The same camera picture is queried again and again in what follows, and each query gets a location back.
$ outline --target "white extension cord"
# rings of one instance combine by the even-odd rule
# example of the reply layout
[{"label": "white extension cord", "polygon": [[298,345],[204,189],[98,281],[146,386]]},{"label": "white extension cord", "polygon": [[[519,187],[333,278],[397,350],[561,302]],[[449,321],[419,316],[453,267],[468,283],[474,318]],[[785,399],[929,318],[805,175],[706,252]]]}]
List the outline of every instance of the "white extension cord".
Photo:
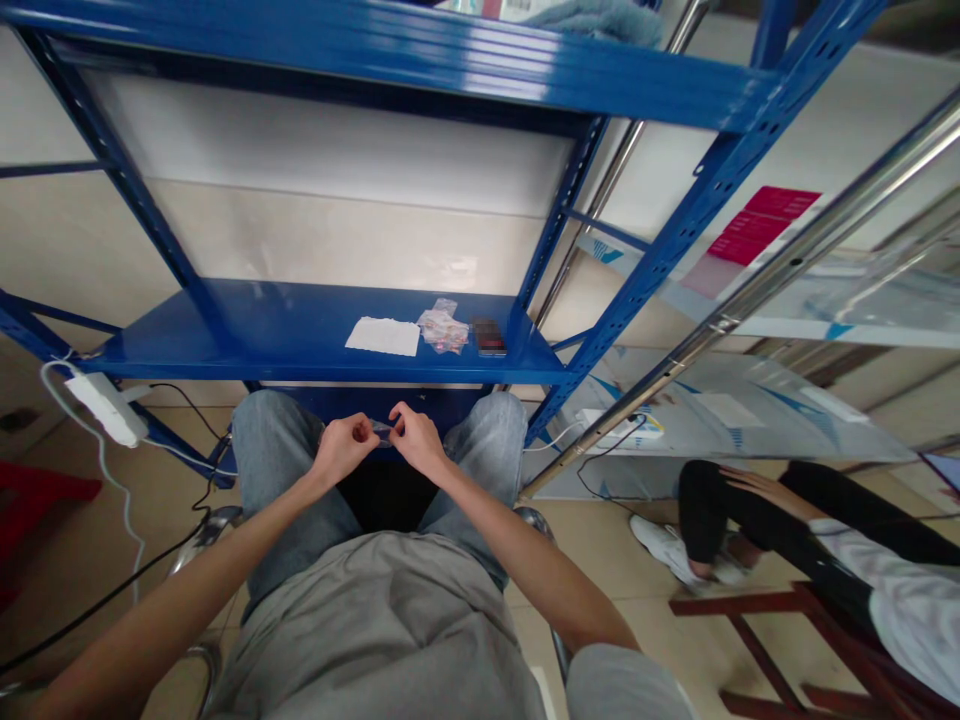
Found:
[{"label": "white extension cord", "polygon": [[579,427],[579,426],[582,426],[582,425],[583,425],[583,423],[578,420],[578,421],[575,422],[573,425],[570,425],[570,426],[568,426],[567,428],[565,428],[564,431],[563,431],[562,433],[560,433],[559,435],[557,435],[557,437],[554,439],[554,441],[553,441],[552,443],[550,443],[549,445],[544,445],[542,448],[527,448],[526,450],[524,450],[524,452],[540,452],[541,450],[549,450],[549,449],[552,448],[554,445],[556,445],[558,442],[560,442],[560,438],[562,438],[562,437],[563,437],[564,435],[566,435],[568,432],[570,432],[571,430],[573,430],[575,427]]},{"label": "white extension cord", "polygon": [[[136,575],[140,570],[140,563],[143,561],[143,551],[146,549],[147,543],[142,537],[137,535],[133,529],[133,526],[130,525],[130,503],[133,501],[133,497],[130,495],[130,491],[124,485],[121,485],[119,482],[117,482],[113,475],[110,474],[110,469],[107,467],[106,457],[107,441],[104,439],[103,435],[101,435],[100,432],[95,428],[88,425],[83,418],[81,418],[76,411],[70,407],[70,404],[60,396],[57,388],[50,380],[51,368],[54,368],[58,365],[68,368],[75,377],[79,377],[83,374],[73,363],[67,362],[66,360],[51,360],[40,368],[40,380],[43,382],[44,386],[46,386],[47,392],[49,392],[50,395],[53,396],[53,399],[57,401],[57,405],[60,406],[60,409],[63,410],[74,422],[76,422],[77,425],[97,438],[97,444],[99,446],[97,457],[100,461],[100,470],[103,472],[103,476],[107,479],[107,482],[123,493],[123,527],[126,529],[127,535],[133,538],[134,542],[137,543],[137,557],[133,561],[133,574]],[[140,581],[135,580],[133,583],[133,604],[136,605],[138,602],[140,602]]]},{"label": "white extension cord", "polygon": [[[137,556],[133,562],[133,573],[132,573],[133,575],[136,575],[140,571],[140,563],[143,562],[143,553],[144,553],[144,550],[146,549],[147,544],[142,537],[137,535],[137,533],[133,529],[133,526],[130,524],[130,505],[133,501],[133,496],[130,494],[130,490],[128,490],[126,486],[119,483],[116,480],[116,478],[114,478],[113,475],[110,474],[110,468],[107,467],[106,439],[96,428],[87,424],[83,420],[83,418],[81,418],[77,414],[77,412],[72,407],[70,407],[70,404],[63,399],[63,397],[57,391],[56,386],[50,380],[50,370],[51,368],[54,368],[57,366],[68,368],[70,372],[73,373],[74,377],[83,377],[83,371],[80,370],[80,368],[78,368],[73,363],[68,362],[66,358],[64,358],[63,360],[51,360],[50,362],[45,363],[43,367],[40,368],[40,380],[43,382],[44,386],[47,388],[47,392],[49,392],[50,395],[53,397],[53,399],[56,400],[57,405],[60,406],[60,409],[63,410],[67,414],[67,416],[71,418],[75,423],[77,423],[77,425],[79,425],[88,433],[90,433],[95,438],[97,438],[97,445],[98,445],[97,459],[100,462],[100,470],[103,473],[103,476],[107,479],[107,481],[111,485],[113,485],[117,490],[123,493],[123,527],[127,531],[127,535],[129,535],[133,539],[133,541],[137,543]],[[175,455],[182,457],[184,460],[194,463],[195,465],[200,465],[201,467],[205,467],[208,470],[213,470],[219,475],[227,475],[230,477],[237,477],[238,475],[237,473],[228,472],[226,470],[220,470],[214,467],[213,465],[197,460],[196,458],[192,458],[186,453],[181,452],[177,448],[172,447],[170,445],[164,445],[162,443],[154,442],[149,438],[143,438],[143,442],[148,443],[150,445],[154,445],[155,447],[163,448],[164,450],[169,450]],[[133,604],[136,605],[139,602],[140,602],[140,581],[135,580],[133,583]]]}]

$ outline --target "woman's hand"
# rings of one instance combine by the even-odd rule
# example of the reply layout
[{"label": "woman's hand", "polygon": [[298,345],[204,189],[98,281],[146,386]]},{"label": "woman's hand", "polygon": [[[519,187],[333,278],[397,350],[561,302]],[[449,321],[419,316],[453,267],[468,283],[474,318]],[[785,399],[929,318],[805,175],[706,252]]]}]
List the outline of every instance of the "woman's hand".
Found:
[{"label": "woman's hand", "polygon": [[320,436],[320,449],[313,467],[297,483],[309,491],[316,502],[334,485],[352,473],[360,462],[380,444],[370,419],[363,413],[334,420]]},{"label": "woman's hand", "polygon": [[443,451],[440,434],[433,420],[415,412],[405,402],[397,403],[390,411],[390,420],[396,420],[390,431],[390,443],[416,470],[437,482],[450,462]]},{"label": "woman's hand", "polygon": [[830,517],[816,505],[811,505],[790,488],[778,483],[776,480],[765,478],[763,475],[757,475],[756,473],[736,470],[725,466],[720,468],[720,474],[730,478],[727,482],[733,485],[733,487],[752,492],[754,495],[759,495],[767,502],[793,515],[797,520],[808,523],[811,520]]}]

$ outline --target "jeans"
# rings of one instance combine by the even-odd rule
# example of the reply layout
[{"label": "jeans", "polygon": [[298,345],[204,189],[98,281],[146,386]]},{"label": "jeans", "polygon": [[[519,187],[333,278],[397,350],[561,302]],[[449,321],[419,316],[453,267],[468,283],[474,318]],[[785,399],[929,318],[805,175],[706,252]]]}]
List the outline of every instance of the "jeans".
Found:
[{"label": "jeans", "polygon": [[[723,545],[727,520],[761,550],[773,550],[806,573],[817,591],[873,631],[871,588],[850,574],[797,520],[763,498],[740,490],[720,466],[692,460],[680,472],[680,532],[687,557],[712,563]],[[836,470],[794,460],[780,482],[824,513],[860,530],[910,562],[960,566],[960,548]]]},{"label": "jeans", "polygon": [[[271,390],[246,397],[233,413],[233,447],[240,473],[243,513],[253,517],[289,489],[313,465],[324,424],[293,398]],[[520,493],[520,461],[527,418],[510,393],[477,402],[444,439],[444,451],[478,485],[513,507]],[[443,491],[424,513],[417,532],[437,534],[470,553],[500,590],[506,571],[467,516]],[[337,488],[311,505],[281,535],[247,579],[253,609],[283,582],[310,567],[334,545],[363,534]]]}]

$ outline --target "smartphone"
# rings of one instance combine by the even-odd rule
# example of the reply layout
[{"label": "smartphone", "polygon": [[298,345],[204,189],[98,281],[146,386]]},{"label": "smartphone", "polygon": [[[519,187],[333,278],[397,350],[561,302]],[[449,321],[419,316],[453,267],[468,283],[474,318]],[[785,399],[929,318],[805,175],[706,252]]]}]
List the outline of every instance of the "smartphone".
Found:
[{"label": "smartphone", "polygon": [[473,318],[470,321],[473,334],[477,339],[477,351],[488,357],[504,357],[507,354],[507,344],[500,334],[500,326],[492,318]]}]

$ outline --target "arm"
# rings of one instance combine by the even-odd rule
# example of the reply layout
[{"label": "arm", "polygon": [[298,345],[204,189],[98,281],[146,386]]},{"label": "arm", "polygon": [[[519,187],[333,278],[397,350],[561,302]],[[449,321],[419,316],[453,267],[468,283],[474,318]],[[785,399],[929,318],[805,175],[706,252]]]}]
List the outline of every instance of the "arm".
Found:
[{"label": "arm", "polygon": [[122,717],[142,702],[300,513],[379,442],[362,414],[330,423],[306,475],[124,615],[54,680],[32,716]]},{"label": "arm", "polygon": [[778,482],[732,468],[721,472],[734,487],[759,495],[807,523],[813,536],[845,568],[950,647],[960,647],[960,583],[956,580],[904,560]]},{"label": "arm", "polygon": [[430,418],[406,403],[397,405],[390,419],[398,415],[390,441],[470,518],[517,587],[571,652],[596,643],[640,649],[613,603],[566,555],[446,457]]}]

